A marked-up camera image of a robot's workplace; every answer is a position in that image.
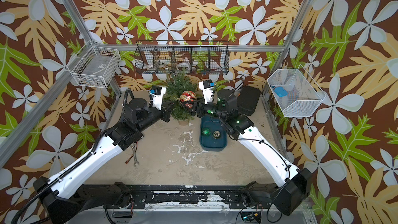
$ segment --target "wrench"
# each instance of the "wrench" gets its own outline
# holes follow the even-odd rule
[[[137,167],[137,165],[140,165],[140,163],[137,161],[137,155],[135,153],[135,146],[136,145],[137,145],[136,143],[133,143],[133,147],[132,147],[132,155],[134,157],[134,167]]]

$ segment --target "beige tabletop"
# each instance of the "beige tabletop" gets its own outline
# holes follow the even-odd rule
[[[135,91],[134,96],[149,102],[147,91]],[[110,126],[120,117],[121,98]],[[264,107],[258,101],[255,113],[249,116],[262,135],[274,147]],[[180,126],[170,118],[166,123],[159,120],[142,133],[138,141],[137,159],[140,165],[133,166],[134,159],[125,164],[132,155],[128,148],[117,155],[87,181],[87,184],[125,184],[144,185],[246,185],[251,181],[272,183],[268,171],[256,157],[238,141],[228,137],[228,144],[221,152],[204,151],[199,144],[201,120],[195,117],[187,126]]]

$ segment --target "small christmas tree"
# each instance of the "small christmas tree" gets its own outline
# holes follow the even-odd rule
[[[167,75],[167,89],[165,99],[176,101],[184,91],[196,91],[196,84],[192,84],[189,77],[185,75],[185,70],[178,71],[175,75]],[[193,119],[192,115],[188,110],[181,104],[177,104],[171,115],[178,121],[185,121],[187,119]]]

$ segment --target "green christmas ornament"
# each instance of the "green christmas ornament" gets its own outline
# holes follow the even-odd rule
[[[210,129],[208,127],[203,127],[201,130],[201,133],[203,136],[209,136],[210,135]]]

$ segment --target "wire basket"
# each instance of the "wire basket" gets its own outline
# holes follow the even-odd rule
[[[220,73],[229,71],[228,42],[226,45],[158,45],[137,41],[135,66],[139,74],[175,73]]]
[[[97,46],[90,47],[79,58],[72,76],[79,86],[87,87],[107,88],[120,62],[118,50]]]
[[[318,83],[305,72],[306,76],[299,69],[278,69],[267,79],[285,117],[310,117],[326,97]]]

